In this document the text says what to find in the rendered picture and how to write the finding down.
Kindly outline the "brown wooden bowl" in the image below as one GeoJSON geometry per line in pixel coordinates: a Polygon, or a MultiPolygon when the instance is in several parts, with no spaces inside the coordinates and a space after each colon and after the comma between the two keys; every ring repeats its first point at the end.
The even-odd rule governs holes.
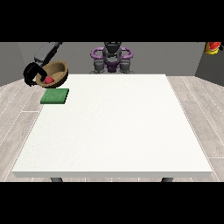
{"type": "Polygon", "coordinates": [[[53,78],[53,82],[46,84],[44,81],[41,81],[41,75],[38,73],[36,75],[36,82],[42,88],[58,88],[67,80],[68,65],[65,61],[49,62],[43,66],[43,69],[46,71],[48,77],[53,78]]]}

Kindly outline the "green square pad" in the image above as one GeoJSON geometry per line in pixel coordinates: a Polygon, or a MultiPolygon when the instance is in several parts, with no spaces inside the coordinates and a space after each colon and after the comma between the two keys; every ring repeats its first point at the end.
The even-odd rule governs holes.
{"type": "Polygon", "coordinates": [[[43,94],[41,104],[64,104],[69,93],[68,88],[48,88],[43,94]]]}

